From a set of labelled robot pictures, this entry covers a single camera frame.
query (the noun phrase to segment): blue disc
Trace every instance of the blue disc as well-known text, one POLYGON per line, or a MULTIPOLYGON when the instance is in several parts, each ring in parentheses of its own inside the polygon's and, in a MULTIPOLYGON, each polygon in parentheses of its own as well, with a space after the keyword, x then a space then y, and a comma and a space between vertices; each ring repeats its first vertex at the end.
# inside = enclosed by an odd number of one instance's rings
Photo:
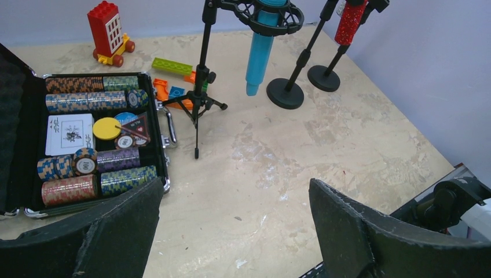
POLYGON ((138 116, 133 114, 133 113, 123 112, 123 113, 117 114, 114 118, 116 120, 118 120, 121 123, 121 125, 123 126, 123 125, 131 122, 132 120, 138 119, 138 116))

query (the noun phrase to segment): tripod foot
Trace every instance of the tripod foot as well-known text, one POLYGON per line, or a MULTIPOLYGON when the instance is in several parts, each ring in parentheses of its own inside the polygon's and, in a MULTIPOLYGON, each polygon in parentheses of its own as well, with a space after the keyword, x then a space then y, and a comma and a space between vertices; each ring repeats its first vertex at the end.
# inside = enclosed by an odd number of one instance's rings
POLYGON ((296 83, 292 89, 288 92, 285 87, 288 83, 288 79, 277 78, 269 82, 266 92, 269 99, 276 105, 284 109, 297 109, 303 104, 303 91, 296 83))
POLYGON ((327 70, 327 67, 323 65, 315 65, 307 72, 307 77, 309 78, 310 83, 312 83, 312 85, 319 90, 324 92, 335 92, 339 89, 341 80, 333 71, 331 74, 329 74, 329 76, 325 76, 325 70, 327 70))

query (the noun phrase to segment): marble surface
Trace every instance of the marble surface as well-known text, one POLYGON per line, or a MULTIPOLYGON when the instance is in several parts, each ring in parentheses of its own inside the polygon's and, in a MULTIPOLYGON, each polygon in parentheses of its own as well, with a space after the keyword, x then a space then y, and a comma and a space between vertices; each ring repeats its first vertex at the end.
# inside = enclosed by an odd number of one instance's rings
MULTIPOLYGON (((453 167, 346 56, 334 93, 307 80, 312 65, 327 65, 337 45, 322 33, 297 84, 305 102, 293 111, 266 96, 267 83, 289 77, 314 27, 278 37, 265 82, 255 97, 244 80, 252 32, 213 33, 207 65, 218 75, 210 96, 228 104, 200 119, 201 157, 195 130, 171 109, 179 147, 171 158, 171 192, 144 277, 298 277, 321 259, 309 206, 309 180, 319 178, 384 213, 428 188, 453 167)), ((136 39, 121 68, 92 59, 91 42, 13 48, 38 75, 148 71, 172 86, 191 89, 178 76, 151 69, 154 57, 197 64, 201 35, 136 39)), ((166 131, 164 115, 160 118, 166 131)), ((58 221, 21 215, 0 221, 0 237, 58 221)))

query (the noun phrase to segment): blue tube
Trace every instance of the blue tube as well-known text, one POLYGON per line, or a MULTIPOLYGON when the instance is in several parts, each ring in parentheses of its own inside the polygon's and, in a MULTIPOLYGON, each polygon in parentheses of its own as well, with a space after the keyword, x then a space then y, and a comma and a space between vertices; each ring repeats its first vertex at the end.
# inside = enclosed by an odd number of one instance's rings
MULTIPOLYGON (((260 0, 260 2, 281 7, 285 5, 286 0, 260 0)), ((279 15, 267 12, 259 12, 258 22, 270 26, 278 24, 279 15)), ((258 93, 259 85, 264 81, 264 74, 268 66, 269 54, 273 47, 272 36, 262 36, 254 33, 252 36, 251 53, 249 54, 249 65, 247 66, 246 92, 248 96, 255 96, 258 93)))

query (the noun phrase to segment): wall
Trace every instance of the wall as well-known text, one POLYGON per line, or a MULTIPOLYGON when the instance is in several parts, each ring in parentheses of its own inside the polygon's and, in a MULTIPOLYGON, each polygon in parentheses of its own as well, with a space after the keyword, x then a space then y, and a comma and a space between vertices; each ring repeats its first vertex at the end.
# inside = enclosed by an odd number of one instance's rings
MULTIPOLYGON (((491 186, 491 17, 487 0, 391 1, 349 57, 452 164, 491 186)), ((334 38, 339 16, 325 31, 334 38)))
MULTIPOLYGON (((2 0, 0 42, 6 46, 91 41, 87 13, 101 0, 2 0)), ((182 35, 203 32, 204 0, 110 0, 118 5, 123 31, 130 37, 182 35)), ((323 1, 293 0, 305 23, 318 19, 323 1)), ((233 14, 218 11, 213 31, 243 30, 233 14)))

